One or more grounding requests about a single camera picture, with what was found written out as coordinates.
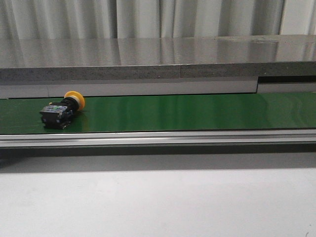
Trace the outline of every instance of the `conveyor belt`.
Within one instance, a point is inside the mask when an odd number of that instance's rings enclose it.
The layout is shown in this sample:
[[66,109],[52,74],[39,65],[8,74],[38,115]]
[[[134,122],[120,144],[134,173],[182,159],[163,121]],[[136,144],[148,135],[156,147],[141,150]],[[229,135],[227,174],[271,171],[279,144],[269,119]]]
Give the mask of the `conveyor belt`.
[[58,100],[0,100],[0,146],[316,141],[315,93],[88,97],[45,129],[39,111]]

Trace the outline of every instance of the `aluminum rail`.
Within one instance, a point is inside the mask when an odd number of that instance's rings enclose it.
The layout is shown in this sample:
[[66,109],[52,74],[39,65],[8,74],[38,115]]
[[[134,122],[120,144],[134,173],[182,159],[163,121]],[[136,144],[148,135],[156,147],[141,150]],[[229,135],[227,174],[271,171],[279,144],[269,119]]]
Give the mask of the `aluminum rail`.
[[0,147],[316,142],[316,129],[0,135]]

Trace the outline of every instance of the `gray stone countertop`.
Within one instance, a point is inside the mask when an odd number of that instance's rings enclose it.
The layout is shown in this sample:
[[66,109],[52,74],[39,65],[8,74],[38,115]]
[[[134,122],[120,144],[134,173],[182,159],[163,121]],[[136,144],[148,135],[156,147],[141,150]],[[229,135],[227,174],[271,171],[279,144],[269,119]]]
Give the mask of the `gray stone countertop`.
[[310,76],[315,42],[306,35],[1,39],[0,82]]

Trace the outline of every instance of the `green conveyor belt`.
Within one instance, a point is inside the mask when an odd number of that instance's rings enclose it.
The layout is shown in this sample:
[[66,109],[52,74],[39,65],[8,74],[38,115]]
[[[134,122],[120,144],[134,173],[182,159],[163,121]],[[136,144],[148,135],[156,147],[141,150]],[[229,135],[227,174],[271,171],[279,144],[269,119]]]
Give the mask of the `green conveyor belt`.
[[315,128],[316,93],[87,97],[64,130],[39,111],[60,98],[0,100],[0,134]]

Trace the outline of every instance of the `white curtain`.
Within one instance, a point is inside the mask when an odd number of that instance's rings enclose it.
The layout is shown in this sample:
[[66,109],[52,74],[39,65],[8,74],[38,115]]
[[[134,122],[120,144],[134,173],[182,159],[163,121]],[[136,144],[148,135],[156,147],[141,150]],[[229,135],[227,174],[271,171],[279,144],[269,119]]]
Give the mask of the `white curtain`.
[[316,0],[0,0],[0,39],[315,34]]

